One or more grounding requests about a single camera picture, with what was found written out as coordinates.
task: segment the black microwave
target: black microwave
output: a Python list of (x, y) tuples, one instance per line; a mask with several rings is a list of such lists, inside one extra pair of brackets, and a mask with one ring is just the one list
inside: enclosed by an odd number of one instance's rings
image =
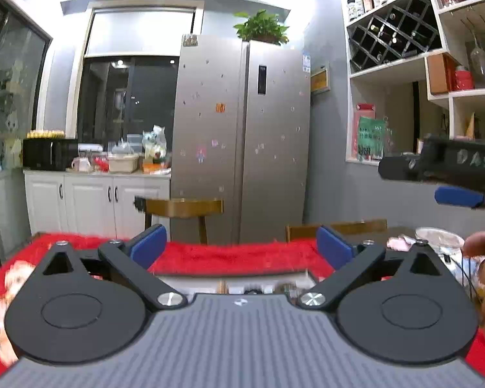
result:
[(65, 171), (78, 156), (76, 138), (26, 138), (23, 166), (38, 171)]

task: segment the wooden chair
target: wooden chair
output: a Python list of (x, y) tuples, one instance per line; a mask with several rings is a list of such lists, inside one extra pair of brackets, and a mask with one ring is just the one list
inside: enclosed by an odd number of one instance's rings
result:
[(135, 207), (145, 213), (145, 228), (151, 227), (154, 216), (189, 219), (198, 218), (199, 242), (208, 244), (205, 216), (223, 213), (222, 199), (145, 199), (135, 197)]
[[(304, 226), (286, 226), (286, 241), (299, 239), (314, 239), (320, 224), (307, 224)], [(341, 222), (329, 225), (342, 235), (358, 235), (360, 233), (384, 232), (388, 229), (386, 219), (362, 220), (360, 222)]]

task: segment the potted plant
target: potted plant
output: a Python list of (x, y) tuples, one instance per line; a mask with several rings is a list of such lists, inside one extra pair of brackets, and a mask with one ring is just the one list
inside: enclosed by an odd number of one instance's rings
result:
[(246, 22), (234, 26), (237, 29), (237, 36), (243, 41), (262, 41), (275, 45), (289, 42), (287, 36), (284, 35), (288, 26), (281, 26), (278, 23), (277, 14), (269, 14), (265, 9), (261, 9), (252, 17), (248, 13), (236, 13), (235, 16), (248, 19)]

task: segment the triangular hole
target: triangular hole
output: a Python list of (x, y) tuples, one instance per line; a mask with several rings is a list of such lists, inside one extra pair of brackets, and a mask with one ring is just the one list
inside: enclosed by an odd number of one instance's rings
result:
[(70, 260), (66, 253), (57, 253), (50, 261), (50, 264), (45, 269), (43, 274), (45, 276), (49, 276), (50, 274), (63, 274), (63, 273), (71, 273), (74, 271), (72, 268), (72, 264), (70, 264)]
[(413, 274), (425, 274), (426, 276), (440, 276), (437, 267), (426, 254), (417, 254), (410, 272)]

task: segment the refrigerator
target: refrigerator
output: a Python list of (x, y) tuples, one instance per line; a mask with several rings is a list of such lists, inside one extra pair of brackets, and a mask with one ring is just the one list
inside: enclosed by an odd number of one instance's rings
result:
[[(310, 66), (297, 50), (237, 38), (185, 36), (174, 112), (171, 197), (223, 199), (210, 245), (285, 240), (302, 223)], [(197, 219), (172, 239), (198, 242)]]

